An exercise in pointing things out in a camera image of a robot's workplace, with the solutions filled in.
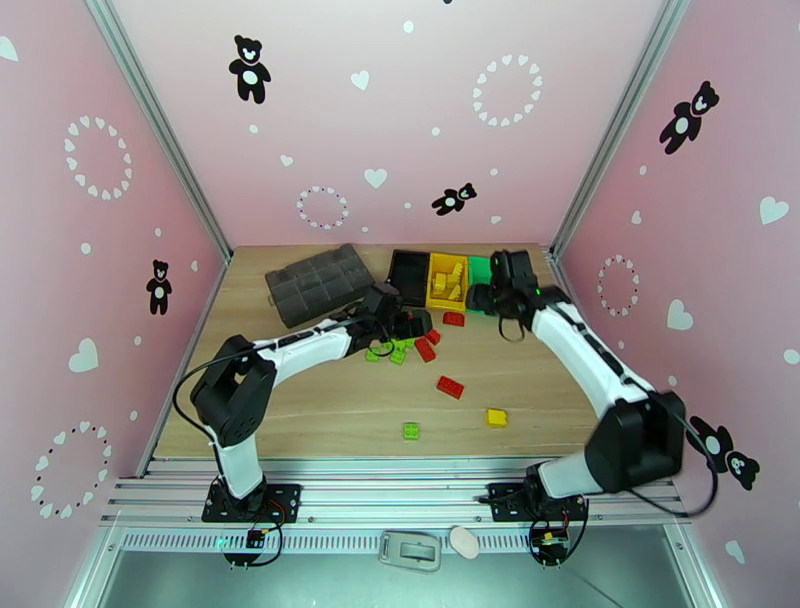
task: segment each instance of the white heart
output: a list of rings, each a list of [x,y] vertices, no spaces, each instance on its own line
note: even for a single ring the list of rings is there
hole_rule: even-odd
[[[772,222],[777,222],[789,213],[789,204],[784,201],[778,202],[775,197],[765,196],[761,199],[759,211],[761,213],[761,223],[766,226]]]
[[[725,543],[725,553],[730,555],[740,564],[745,563],[744,553],[742,552],[742,548],[739,546],[739,541],[729,540],[727,543]]]
[[[387,177],[389,177],[389,174],[386,169],[367,169],[364,171],[364,179],[373,188],[380,188]]]
[[[350,74],[350,82],[352,82],[357,88],[361,89],[362,91],[366,91],[367,85],[369,85],[369,72],[367,72],[366,70],[361,70],[360,72]]]
[[[15,62],[19,61],[17,49],[14,48],[14,44],[5,36],[0,36],[0,58]]]
[[[694,325],[694,317],[686,312],[686,308],[681,300],[672,300],[667,312],[667,327],[686,331]]]
[[[76,374],[88,372],[99,365],[97,346],[91,338],[84,338],[78,344],[78,352],[69,358],[69,369]]]

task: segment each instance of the yellow lego brick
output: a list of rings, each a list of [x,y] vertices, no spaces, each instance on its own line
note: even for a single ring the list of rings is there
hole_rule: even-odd
[[[508,414],[504,410],[486,410],[486,425],[492,429],[503,429],[508,426]]]
[[[442,293],[447,285],[447,275],[437,272],[433,279],[433,293]]]

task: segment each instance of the wooden table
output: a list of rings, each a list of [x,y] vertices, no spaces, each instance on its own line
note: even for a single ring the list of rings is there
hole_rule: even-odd
[[[403,249],[489,256],[492,245],[419,245]],[[553,282],[536,246],[505,245],[530,251],[541,284]],[[249,340],[291,331],[270,307],[264,273],[325,250],[326,247],[240,247],[236,250],[211,309],[190,367],[211,359],[231,335]],[[391,246],[357,246],[373,277],[386,278]],[[497,333],[497,319],[467,314],[466,327],[442,324],[437,358],[425,364],[412,350],[403,366],[388,360],[367,363],[363,354],[319,365],[275,388],[257,432],[262,457],[347,458],[386,456],[559,455],[583,446],[596,423],[588,399],[549,349],[528,335],[511,344]],[[466,385],[460,400],[436,390],[439,376]],[[187,382],[179,403],[195,409]],[[508,412],[504,429],[486,426],[487,407]],[[420,424],[420,439],[405,441],[404,422]],[[155,450],[157,457],[212,456],[207,439],[172,411]]]

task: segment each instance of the teddy bear decal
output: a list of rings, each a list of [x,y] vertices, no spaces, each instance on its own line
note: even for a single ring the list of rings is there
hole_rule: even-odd
[[[242,101],[248,101],[253,95],[253,101],[264,103],[266,98],[265,82],[270,82],[272,77],[269,70],[260,62],[261,42],[239,36],[233,38],[239,58],[234,59],[228,66],[231,74],[236,74],[236,86]]]

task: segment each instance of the white dot decal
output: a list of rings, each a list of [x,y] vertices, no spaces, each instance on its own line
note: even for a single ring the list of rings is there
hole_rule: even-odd
[[[785,350],[783,351],[783,360],[789,365],[797,365],[800,363],[800,353],[793,348]]]

